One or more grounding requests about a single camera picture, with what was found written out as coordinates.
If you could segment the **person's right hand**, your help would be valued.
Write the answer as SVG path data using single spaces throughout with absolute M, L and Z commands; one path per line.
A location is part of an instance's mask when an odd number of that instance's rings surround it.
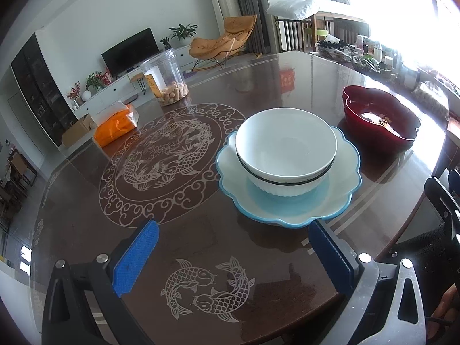
M 431 317 L 433 319 L 443 319 L 448 322 L 453 322 L 459 316 L 459 306 L 457 303 L 458 300 L 459 293 L 456 285 L 453 284 L 450 286 L 450 288 L 448 288 L 448 290 L 445 291 L 442 298 L 440 299 L 439 305 L 436 307 Z M 427 325 L 427 337 L 429 339 L 433 338 L 439 329 L 439 323 L 429 322 Z

